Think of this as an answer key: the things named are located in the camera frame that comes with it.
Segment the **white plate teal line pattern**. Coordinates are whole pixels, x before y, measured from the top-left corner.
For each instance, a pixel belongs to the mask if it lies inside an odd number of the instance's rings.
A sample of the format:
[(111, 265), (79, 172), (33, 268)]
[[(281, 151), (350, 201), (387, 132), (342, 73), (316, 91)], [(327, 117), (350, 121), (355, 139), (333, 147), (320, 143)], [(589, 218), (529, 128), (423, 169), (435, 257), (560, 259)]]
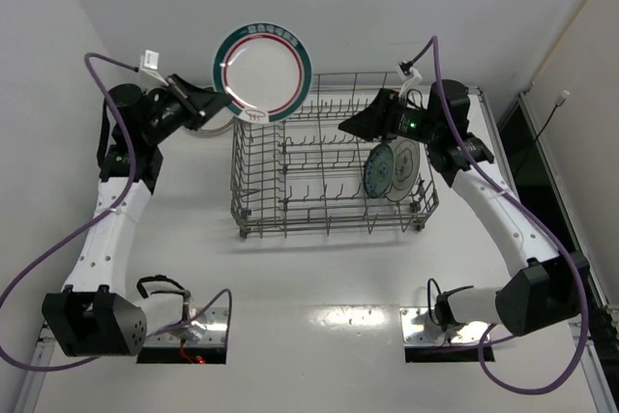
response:
[(394, 151), (395, 168), (390, 189), (385, 197), (391, 202), (401, 202), (410, 194), (421, 164), (420, 144), (407, 138), (398, 137), (390, 142)]

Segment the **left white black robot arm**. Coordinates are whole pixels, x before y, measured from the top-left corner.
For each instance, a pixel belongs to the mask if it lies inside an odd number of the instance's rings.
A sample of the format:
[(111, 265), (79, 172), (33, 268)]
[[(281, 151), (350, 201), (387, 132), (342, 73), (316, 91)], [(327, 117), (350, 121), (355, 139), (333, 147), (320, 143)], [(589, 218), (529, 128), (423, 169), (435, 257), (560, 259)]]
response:
[(121, 122), (98, 155), (95, 224), (59, 292), (44, 297), (44, 320), (68, 357), (135, 356), (148, 337), (180, 324), (189, 314), (185, 288), (138, 291), (129, 300), (126, 273), (136, 227), (162, 167), (160, 144), (181, 128), (198, 130), (230, 98), (173, 74), (146, 91), (136, 84), (109, 89)]

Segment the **blue floral teal plate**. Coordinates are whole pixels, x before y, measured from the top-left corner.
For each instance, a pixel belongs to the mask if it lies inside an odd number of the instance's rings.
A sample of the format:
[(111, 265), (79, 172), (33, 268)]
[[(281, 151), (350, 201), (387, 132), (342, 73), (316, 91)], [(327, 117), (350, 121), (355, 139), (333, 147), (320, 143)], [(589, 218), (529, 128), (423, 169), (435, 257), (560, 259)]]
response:
[(391, 188), (395, 172), (395, 154), (388, 143), (374, 147), (365, 162), (363, 186), (368, 198), (380, 198)]

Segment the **green red rimmed plate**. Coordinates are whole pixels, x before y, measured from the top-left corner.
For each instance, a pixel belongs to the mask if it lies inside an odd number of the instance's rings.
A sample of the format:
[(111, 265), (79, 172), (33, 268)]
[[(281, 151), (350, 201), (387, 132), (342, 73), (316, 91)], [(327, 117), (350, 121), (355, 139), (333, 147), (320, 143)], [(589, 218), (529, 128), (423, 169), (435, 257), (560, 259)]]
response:
[(241, 121), (268, 125), (298, 111), (313, 81), (309, 52), (300, 38), (272, 22), (258, 21), (232, 31), (212, 65), (214, 89)]
[(223, 109), (198, 130), (186, 130), (186, 132), (196, 137), (216, 137), (231, 130), (234, 120), (234, 115), (228, 109)]

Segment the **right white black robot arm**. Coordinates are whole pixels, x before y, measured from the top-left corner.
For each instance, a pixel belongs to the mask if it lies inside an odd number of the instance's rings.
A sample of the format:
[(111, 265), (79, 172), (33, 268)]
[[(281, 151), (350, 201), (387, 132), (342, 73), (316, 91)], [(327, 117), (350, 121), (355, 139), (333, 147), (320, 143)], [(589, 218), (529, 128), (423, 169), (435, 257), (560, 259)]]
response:
[(484, 321), (521, 337), (581, 313), (589, 263), (561, 252), (545, 227), (523, 212), (493, 154), (468, 130), (469, 108), (468, 88), (452, 79), (431, 85), (425, 107), (411, 107), (397, 91), (382, 88), (339, 129), (367, 142), (400, 136), (424, 144), (432, 168), (475, 213), (504, 259), (510, 275), (504, 286), (440, 293), (432, 310), (436, 324), (448, 331)]

